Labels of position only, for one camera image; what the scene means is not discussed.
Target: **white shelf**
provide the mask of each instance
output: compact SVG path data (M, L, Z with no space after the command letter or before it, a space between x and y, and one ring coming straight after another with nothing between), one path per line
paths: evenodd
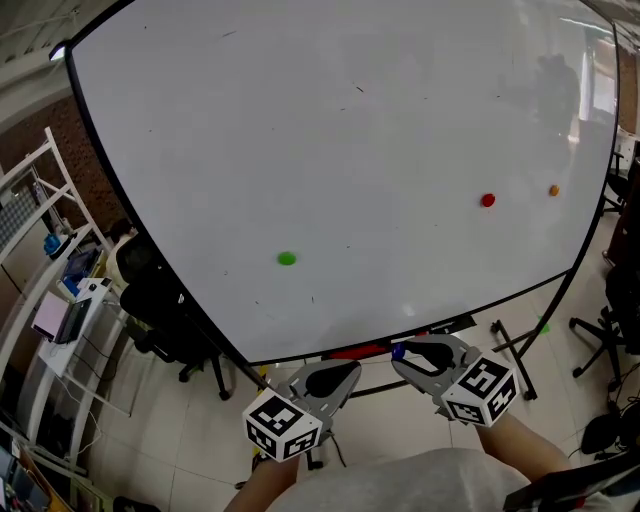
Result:
M44 412L44 406L47 403L49 392L51 391L51 385L55 379L55 373L51 371L48 366L44 369L44 375L38 383L38 391L33 399L33 405L31 406L31 414L29 415L29 423L27 425L27 439L35 444L38 438L38 430L40 430L40 421L42 420L42 413Z
M4 375L4 371L7 367L7 363L9 362L9 358L11 357L11 352L18 341L18 337L22 332L27 320L29 319L29 315L35 308L38 300L45 292L49 283L56 275L62 270L62 267L67 264L67 258L71 255L71 253L75 250L76 247L80 244L80 242L84 239L85 236L89 234L91 231L90 225L85 225L78 231L76 238L71 240L71 243L62 251L60 256L54 261L51 262L51 265L47 267L47 269L42 273L34 287L29 292L29 296L27 300L25 300L22 305L22 309L16 315L13 320L13 324L11 328L7 332L7 335L3 341L2 347L0 347L0 375Z
M116 322L111 327L109 331L109 335L107 336L107 340L102 346L101 352L109 357L111 356L111 352L118 341L120 333L124 328L124 323L127 320L129 315L124 309L121 309L118 313L118 318ZM95 371L98 375L102 376L102 372L106 368L108 363L108 359L106 357L101 357L99 361L95 365ZM98 384L100 384L100 379L97 375L91 374L89 377L89 383L87 387L95 391L98 388ZM82 435L84 433L84 428L87 423L87 418L89 417L89 410L91 409L91 404L93 403L93 396L89 393L84 393L82 400L80 401L80 408L78 409L78 414L76 415L76 421L73 427L73 436L71 437L71 448L69 450L69 462L75 466L78 460L78 452L80 451L80 443L82 442Z
M16 245L20 243L20 240L22 240L25 237L25 235L29 232L29 230L33 227L33 225L36 222L38 222L38 220L40 220L40 217L42 217L42 215L49 208L51 208L56 203L56 201L64 195L64 193L67 190L69 190L69 188L70 188L69 184L67 184L64 187L62 187L60 190L58 190L58 192L56 192L49 199L47 199L40 206L40 208L38 208L35 212L33 212L31 217L29 217L27 221L22 226L20 226L20 229L17 231L17 233L13 235L13 238L9 240L9 243L5 245L2 251L0 251L0 265L4 262L5 258L9 256L11 251L15 249Z
M13 169L11 169L8 173L6 173L2 178L0 178L0 191L12 183L13 181L20 178L21 174L25 172L33 162L35 162L40 156L51 149L51 142L47 140L47 142L36 149L33 153L31 153L27 158L25 158L22 162L16 165Z
M96 222L93 220L93 217L91 216L91 213L89 213L89 209L87 208L87 206L84 204L84 201L80 197L80 194L78 193L78 189L76 189L76 186L73 184L73 180L69 175L69 171L67 171L67 166L64 165L64 161L62 160L62 156L60 155L60 151L58 150L56 141L53 139L53 133L51 133L51 128L47 126L44 129L44 133L47 136L47 141L48 141L47 144L51 148L51 152L53 153L53 157L56 159L56 163L60 168L60 172L64 176L64 179L69 185L69 187L71 187L71 192L77 200L78 208L80 208L85 219L87 219L89 226L91 226L91 228L93 229L93 232L96 234L96 236L100 240L100 243L102 244L102 247L104 248L104 250L107 252L111 252L111 249L113 249L113 247L111 246L111 243L104 237L104 235L102 234L102 231L100 231L100 229L98 228Z

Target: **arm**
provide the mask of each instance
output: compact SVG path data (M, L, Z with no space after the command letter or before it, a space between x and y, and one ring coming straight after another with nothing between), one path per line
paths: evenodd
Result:
M477 427L476 430L488 455L517 469L531 482L549 473L571 469L569 459L559 448L509 413L505 413L493 427Z
M262 462L244 487L227 505L225 512L264 512L275 499L296 483L298 460Z

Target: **green dot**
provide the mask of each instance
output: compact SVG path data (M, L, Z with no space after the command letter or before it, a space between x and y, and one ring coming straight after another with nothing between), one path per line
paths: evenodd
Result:
M278 263L280 263L280 265L293 265L297 259L298 258L296 258L296 255L290 251L285 251L278 254Z

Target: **whiteboard frame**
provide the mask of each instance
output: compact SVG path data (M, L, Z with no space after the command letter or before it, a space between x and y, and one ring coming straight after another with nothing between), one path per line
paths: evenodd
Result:
M182 284L182 281L178 278L177 274L173 271L173 269L171 268L171 265L169 265L168 261L166 260L166 258L164 257L164 255L162 254L162 252L158 249L155 241L153 240L153 238L150 236L149 232L147 231L147 229L145 228L144 224L142 223L140 217L138 216L135 208L133 207L133 205L131 204L126 191L124 190L124 188L122 187L112 165L111 162L109 161L109 158L104 150L104 147L102 146L102 142L100 141L100 137L97 134L96 128L93 124L93 120L91 119L91 114L89 113L89 109L87 107L85 98L84 98L84 94L82 92L82 88L80 86L80 81L78 79L78 75L77 75L77 71L75 68L75 64L74 64L74 60L73 60L73 49L80 43L82 42L88 35L90 35L95 29L97 29L100 25L102 25L105 21L107 21L109 18L111 18L112 16L114 16L115 14L117 14L119 11L121 11L122 9L124 9L125 7L127 7L129 4L133 3L135 0L118 0L116 3L112 4L111 6L109 6L105 11L103 11L100 15L98 15L94 20L92 20L91 22L89 22L87 25L85 25L70 41L66 41L66 51L65 51L65 64L67 67L67 72L69 75L69 80L71 82L71 89L73 91L73 95L76 99L76 103L78 105L78 109L80 111L80 117L82 118L82 121L84 123L85 129L87 131L87 134L89 136L89 140L91 141L94 150L96 152L96 155L98 157L98 160L100 162L100 164L102 165L102 168L105 172L105 174L107 175L107 178L109 179L111 185L114 188L114 191L118 197L118 199L120 200L120 202L122 203L125 211L127 212L127 214L129 215L129 218L131 219L131 221L133 222L133 224L136 226L136 228L138 229L139 233L141 233L142 235L144 235L153 245L153 247L155 248L155 250L158 252L158 254L160 255L160 259L163 262L163 265L165 267L166 270L168 270L171 275L173 277L175 277L175 279L180 282ZM614 21L607 16L606 14L604 14L600 9L598 9L597 7L593 6L590 2L588 2L587 0L580 0L584 5L586 5L588 8L590 8L591 10L593 10L594 12L596 12L598 15L600 15L605 21L607 21L612 29L613 29L613 38L614 38L614 43L615 43L615 48L616 48L616 112L615 112L615 127L618 126L618 119L619 119L619 98L620 98L620 58L619 58L619 44L618 44L618 36L617 36L617 30L616 30L616 25L614 23ZM446 318L446 319L442 319L438 322L435 323L431 323L425 326L422 326L420 328L416 328L416 329L411 329L409 331L404 331L404 332L399 332L390 336L384 336L382 338L378 338L378 339L374 339L374 340L370 340L367 342L363 342L363 343L357 343L357 344L353 344L353 345L349 345L349 346L344 346L344 347L340 347L340 348L334 348L334 349L330 349L330 350L325 350L325 351L320 351L320 352L313 352L313 353L308 353L308 354L299 354L296 356L291 356L291 357L286 357L286 358L282 358L282 359L274 359L274 360L265 360L265 361L247 361L247 359L233 346L233 344L231 343L231 341L222 333L222 331L215 325L215 323L213 322L213 320L204 312L204 310L201 308L201 306L196 302L196 300L193 298L193 296L190 294L189 290L186 289L186 287L184 287L184 285L182 285L182 294L184 295L184 302L182 304L180 304L180 306L178 306L178 301L176 300L176 307L182 307L184 313L193 321L195 322L195 324L198 326L198 328L201 330L201 332L203 333L203 335L205 335L223 354L225 354L226 356L229 357L229 359L231 359L245 374L247 374L254 382L256 382L260 387L266 387L267 384L265 383L265 381L263 379L261 379L259 377L259 375L255 372L255 370L253 370L253 368L251 368L251 366L255 366L255 365L260 365L260 364L270 364L270 363L275 363L275 362L281 362L281 361L291 361L291 360L298 360L298 359L302 359L304 357L314 357L314 356L323 356L323 355L327 355L327 354L331 354L331 353L337 353L337 352L344 352L347 350L351 350L351 349L355 349L358 347L364 347L364 346L368 346L368 345L390 345L390 341L396 338L400 338L400 337L405 337L405 336L411 336L411 335L415 335L421 332L425 332L425 331L429 331L431 329L437 328L439 325L445 324L445 323L449 323L452 321L455 321L458 318L461 317L465 317L468 315L473 315L476 314L478 312L484 311L486 309L495 307L499 304L502 304L503 302L512 300L516 297L519 297L520 295L524 295L525 293L529 293L532 290L535 290L541 286L544 286L545 284L548 284L552 281L555 281L556 279L559 279L561 277L564 276L564 279L558 289L558 291L556 292L556 295L554 296L554 298L552 299L549 307L547 308L547 310L545 311L544 315L540 318L538 325L536 325L535 329L532 331L531 336L526 340L526 342L524 343L523 347L520 349L518 355L520 357L522 357L522 355L524 355L524 353L527 351L527 349L531 346L531 344L533 343L533 341L535 340L535 338L540 334L540 331L542 330L542 328L544 327L544 325L548 322L549 318L551 317L551 315L553 314L554 310L556 309L556 307L558 306L558 304L560 303L560 301L562 300L562 297L564 296L564 294L566 293L567 289L569 288L569 285L571 283L571 281L573 280L573 278L575 277L575 274L578 270L578 267L580 266L580 264L582 263L582 260L584 259L584 256L586 254L587 248L593 238L593 235L595 233L596 227L598 225L598 221L600 219L600 209L601 209L601 203L602 203L602 194L604 193L605 187L606 187L606 176L607 173L609 172L609 167L611 167L611 161L613 158L613 152L615 149L615 141L616 141L616 130L614 130L614 133L612 134L612 141L611 141L611 150L610 150L610 155L609 155L609 165L607 166L606 169L603 170L603 174L602 174L602 190L601 190L601 194L600 194L600 200L595 208L594 214L593 214L593 218L591 221L591 224L589 226L589 229L587 231L587 236L580 248L580 251L578 252L578 256L573 264L573 266L563 272L561 272L560 274L551 277L550 279L547 279L537 285L534 285L532 287L529 287L525 290L522 290L518 293L515 293L513 295L510 295L508 297L505 297L501 300L492 302L490 304L487 304L485 306L482 306L480 308L476 308L474 310L468 311L466 313L460 314L460 315L456 315L454 317L450 317L450 318Z

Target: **brick wall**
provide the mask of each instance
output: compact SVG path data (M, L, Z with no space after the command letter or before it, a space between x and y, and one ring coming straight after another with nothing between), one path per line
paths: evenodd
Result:
M2 168L8 172L27 153L32 153L42 145L47 126L51 127L62 160L89 212L98 227L107 231L113 222L126 217L126 214L102 171L72 96L39 110L0 134ZM64 180L51 153L36 161L36 169L40 177L52 185L63 185ZM67 199L58 201L56 207L72 226L84 224L80 209Z

